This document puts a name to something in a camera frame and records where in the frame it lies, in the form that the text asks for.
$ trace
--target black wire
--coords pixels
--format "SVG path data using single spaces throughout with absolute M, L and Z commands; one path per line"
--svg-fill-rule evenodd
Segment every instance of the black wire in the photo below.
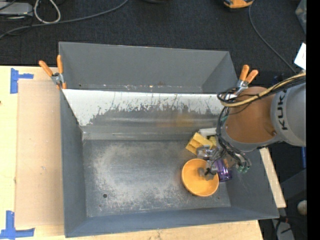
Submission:
M 270 89 L 270 91 L 269 91 L 268 93 L 266 93 L 266 94 L 264 94 L 264 95 L 262 95 L 262 96 L 259 96 L 259 93 L 257 93 L 257 94 L 243 94 L 243 95 L 240 95 L 239 97 L 251 96 L 251 97 L 257 97 L 258 99 L 263 99 L 263 98 L 266 98 L 266 97 L 268 97 L 268 96 L 270 96 L 270 95 L 274 95 L 274 94 L 276 94 L 276 93 L 279 93 L 279 92 L 282 92 L 282 91 L 284 91 L 284 90 L 287 90 L 287 89 L 289 89 L 289 88 L 291 88 L 291 87 L 294 87 L 294 86 L 298 86 L 298 85 L 300 85 L 300 84 L 303 84 L 303 83 L 306 82 L 306 79 L 307 79 L 306 76 L 303 75 L 303 76 L 300 76 L 300 77 L 298 77 L 298 78 L 295 78 L 295 79 L 290 80 L 290 81 L 288 81 L 287 83 L 284 83 L 284 84 L 283 84 L 283 82 L 286 81 L 286 80 L 284 80 L 284 81 L 282 81 L 282 82 L 279 82 L 279 83 L 275 84 L 275 85 Z M 230 90 L 234 90 L 234 88 L 231 88 L 231 89 L 227 90 L 226 92 L 218 93 L 218 94 L 217 94 L 217 98 L 218 98 L 221 102 L 224 102 L 224 103 L 226 103 L 226 104 L 234 104 L 234 103 L 238 102 L 238 101 L 237 101 L 237 97 L 233 97 L 233 98 L 226 99 L 226 97 L 227 97 L 229 94 L 231 94 L 231 93 L 229 93 Z M 251 100 L 250 102 L 248 102 L 248 103 L 246 103 L 246 104 L 251 104 L 251 103 L 254 102 L 254 101 L 256 101 L 256 99 Z
M 254 29 L 254 31 L 258 34 L 258 36 L 261 38 L 261 40 L 272 50 L 275 52 L 276 55 L 279 56 L 279 58 L 281 60 L 283 60 L 283 62 L 285 64 L 287 64 L 287 66 L 296 74 L 297 72 L 294 70 L 294 68 L 262 37 L 262 35 L 258 32 L 257 28 L 255 27 L 253 21 L 252 21 L 252 17 L 251 17 L 251 7 L 252 5 L 254 4 L 254 1 L 256 0 L 252 0 L 252 4 L 249 6 L 249 10 L 248 10 L 248 14 L 249 14 L 249 19 L 250 19 L 250 22 L 251 22 L 251 25 Z
M 63 23 L 73 23 L 73 22 L 79 22 L 79 21 L 92 19 L 94 17 L 98 17 L 98 16 L 101 16 L 101 15 L 104 15 L 104 14 L 107 14 L 107 13 L 111 13 L 111 12 L 117 10 L 120 7 L 124 6 L 128 1 L 129 0 L 125 0 L 120 5 L 112 8 L 112 9 L 109 9 L 109 10 L 106 10 L 106 11 L 102 11 L 102 12 L 99 12 L 99 13 L 96 13 L 96 14 L 93 14 L 93 15 L 89 15 L 89 16 L 86 16 L 86 17 L 74 18 L 74 19 L 58 21 L 58 22 L 51 22 L 51 23 L 45 23 L 45 24 L 43 24 L 43 23 L 41 23 L 41 24 L 33 24 L 33 25 L 29 25 L 29 26 L 22 26 L 22 27 L 14 28 L 14 29 L 11 29 L 11 30 L 7 31 L 6 33 L 0 35 L 0 40 L 3 39 L 3 37 L 5 37 L 5 36 L 10 35 L 12 32 L 20 31 L 20 30 L 27 29 L 27 28 L 31 29 L 31 28 L 35 28 L 35 27 L 44 27 L 44 26 L 51 26 L 51 25 L 63 24 Z

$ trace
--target purple object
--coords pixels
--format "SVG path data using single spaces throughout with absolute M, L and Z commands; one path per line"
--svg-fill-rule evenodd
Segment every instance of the purple object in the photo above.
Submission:
M 225 182 L 232 179 L 232 171 L 226 167 L 225 162 L 221 158 L 216 160 L 214 165 L 218 170 L 217 173 L 220 182 Z

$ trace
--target white cable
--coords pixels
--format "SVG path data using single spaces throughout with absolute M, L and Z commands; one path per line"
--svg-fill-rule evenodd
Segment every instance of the white cable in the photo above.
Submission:
M 58 17 L 57 17 L 57 19 L 54 20 L 54 21 L 45 21 L 45 20 L 41 19 L 41 18 L 38 16 L 37 8 L 38 8 L 38 5 L 39 5 L 40 0 L 36 0 L 36 1 L 35 1 L 35 4 L 34 4 L 34 7 L 33 7 L 35 17 L 36 17 L 40 22 L 45 23 L 45 24 L 48 24 L 48 23 L 56 23 L 56 22 L 60 21 L 60 19 L 61 19 L 61 13 L 60 13 L 60 10 L 59 10 L 58 6 L 56 5 L 56 3 L 55 3 L 53 0 L 49 0 L 49 1 L 52 3 L 52 5 L 54 6 L 54 8 L 56 9 L 56 11 L 57 11 L 57 13 L 58 13 Z

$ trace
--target black cable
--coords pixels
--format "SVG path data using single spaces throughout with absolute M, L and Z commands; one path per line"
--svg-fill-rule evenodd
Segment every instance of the black cable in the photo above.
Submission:
M 252 21 L 252 17 L 251 17 L 251 7 L 252 5 L 254 4 L 256 0 L 252 0 L 252 4 L 249 6 L 249 10 L 248 10 L 248 13 L 249 13 L 249 19 L 250 19 L 250 22 L 251 22 L 251 25 L 253 27 L 253 29 L 255 30 L 255 32 L 258 34 L 258 36 L 261 38 L 261 40 L 272 50 L 275 52 L 276 55 L 279 56 L 279 58 L 281 60 L 283 60 L 283 62 L 285 64 L 287 64 L 287 66 L 296 74 L 297 72 L 294 70 L 294 68 L 262 37 L 262 35 L 258 32 L 257 28 L 255 27 L 253 21 Z
M 74 18 L 74 19 L 69 19 L 69 20 L 64 20 L 64 21 L 58 21 L 58 22 L 52 22 L 52 23 L 45 23 L 45 24 L 33 24 L 33 25 L 29 25 L 29 26 L 22 26 L 22 27 L 18 27 L 18 28 L 14 28 L 12 30 L 9 30 L 7 31 L 6 33 L 0 35 L 0 40 L 7 36 L 7 35 L 10 35 L 12 34 L 12 32 L 16 32 L 16 31 L 20 31 L 20 30 L 23 30 L 23 29 L 27 29 L 27 28 L 35 28 L 35 27 L 43 27 L 43 26 L 50 26 L 50 25 L 56 25 L 56 24 L 62 24 L 62 23 L 73 23 L 73 22 L 79 22 L 79 21 L 84 21 L 84 20 L 88 20 L 88 19 L 92 19 L 94 17 L 98 17 L 98 16 L 101 16 L 101 15 L 104 15 L 104 14 L 107 14 L 107 13 L 111 13 L 117 9 L 119 9 L 120 7 L 124 6 L 129 0 L 125 0 L 124 2 L 122 2 L 120 5 L 112 8 L 112 9 L 109 9 L 109 10 L 106 10 L 106 11 L 102 11 L 102 12 L 99 12 L 99 13 L 96 13 L 96 14 L 93 14 L 93 15 L 89 15 L 89 16 L 86 16 L 86 17 L 81 17 L 81 18 Z

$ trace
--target white label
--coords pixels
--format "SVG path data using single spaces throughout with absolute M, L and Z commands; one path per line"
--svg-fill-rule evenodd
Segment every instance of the white label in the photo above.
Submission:
M 303 68 L 304 70 L 307 70 L 306 61 L 307 61 L 307 45 L 303 42 L 297 56 L 295 57 L 294 64 Z

